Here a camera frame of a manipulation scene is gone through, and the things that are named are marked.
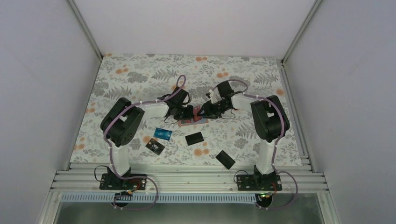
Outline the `brown leather card holder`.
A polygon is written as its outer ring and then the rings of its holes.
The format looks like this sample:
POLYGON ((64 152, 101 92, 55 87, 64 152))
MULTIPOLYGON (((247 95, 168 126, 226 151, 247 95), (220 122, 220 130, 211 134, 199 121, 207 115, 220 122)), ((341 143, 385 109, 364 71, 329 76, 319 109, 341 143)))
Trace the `brown leather card holder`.
POLYGON ((197 115, 198 111, 201 109, 201 106, 195 106, 193 108, 193 115, 194 117, 190 120, 180 120, 178 121, 178 126, 182 127, 182 126, 190 126, 190 125, 200 125, 200 124, 206 124, 209 122, 209 119, 207 118, 203 118, 197 115))

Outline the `red VIP card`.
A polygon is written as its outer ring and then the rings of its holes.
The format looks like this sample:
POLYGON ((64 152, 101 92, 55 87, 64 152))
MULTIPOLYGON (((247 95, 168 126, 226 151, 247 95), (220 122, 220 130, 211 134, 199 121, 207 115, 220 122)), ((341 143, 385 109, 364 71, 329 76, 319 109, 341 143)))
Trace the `red VIP card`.
POLYGON ((200 106, 200 105, 195 106, 195 107, 193 108, 193 114, 194 114, 193 120, 194 120, 194 123, 196 123, 196 122, 202 120, 202 117, 201 117, 201 116, 198 116, 198 112, 200 111, 200 109, 201 109, 201 106, 200 106))
POLYGON ((194 124, 193 119, 186 119, 186 120, 179 121, 179 126, 189 126, 189 125, 193 125, 193 124, 194 124))

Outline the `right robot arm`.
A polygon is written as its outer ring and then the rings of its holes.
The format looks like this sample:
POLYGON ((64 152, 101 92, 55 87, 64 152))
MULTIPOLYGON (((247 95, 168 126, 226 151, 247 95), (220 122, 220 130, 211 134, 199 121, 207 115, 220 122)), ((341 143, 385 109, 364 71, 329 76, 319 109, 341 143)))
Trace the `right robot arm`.
POLYGON ((220 119, 229 110, 243 110, 252 114, 254 128, 261 139, 259 159, 255 164, 253 184, 259 190, 271 184, 270 173, 276 172, 277 144, 290 128, 290 122, 278 96, 262 97, 245 91, 234 91, 229 81, 224 81, 207 93, 197 115, 206 119, 220 119))

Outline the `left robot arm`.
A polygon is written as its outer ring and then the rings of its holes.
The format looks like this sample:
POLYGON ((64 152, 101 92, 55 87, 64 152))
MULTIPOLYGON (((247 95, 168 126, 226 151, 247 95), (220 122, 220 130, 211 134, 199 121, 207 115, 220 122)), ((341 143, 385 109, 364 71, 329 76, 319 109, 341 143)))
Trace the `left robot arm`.
POLYGON ((168 118, 176 120, 192 119, 193 106, 190 94, 177 87, 171 94, 158 99, 133 104, 127 98, 120 98, 102 120, 100 128, 104 140, 110 149, 111 182, 118 189, 126 188, 130 183, 130 165, 127 158, 130 141, 134 138, 142 121, 151 118, 168 118))

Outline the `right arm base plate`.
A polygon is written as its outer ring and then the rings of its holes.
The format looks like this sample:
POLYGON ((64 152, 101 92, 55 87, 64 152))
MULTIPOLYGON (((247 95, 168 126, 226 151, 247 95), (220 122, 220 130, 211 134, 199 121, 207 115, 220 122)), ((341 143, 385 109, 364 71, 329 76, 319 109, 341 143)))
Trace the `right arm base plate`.
POLYGON ((253 175, 237 175, 239 191, 281 191, 283 189, 279 175, 254 177, 253 175))

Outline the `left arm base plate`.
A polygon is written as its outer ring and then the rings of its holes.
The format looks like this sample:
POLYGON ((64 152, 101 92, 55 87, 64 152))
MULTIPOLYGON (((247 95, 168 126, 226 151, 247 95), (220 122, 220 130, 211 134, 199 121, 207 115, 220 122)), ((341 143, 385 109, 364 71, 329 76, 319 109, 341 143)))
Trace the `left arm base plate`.
POLYGON ((146 174, 125 174, 132 179, 123 180, 115 174, 103 174, 100 180, 100 190, 144 190, 147 183, 146 174))

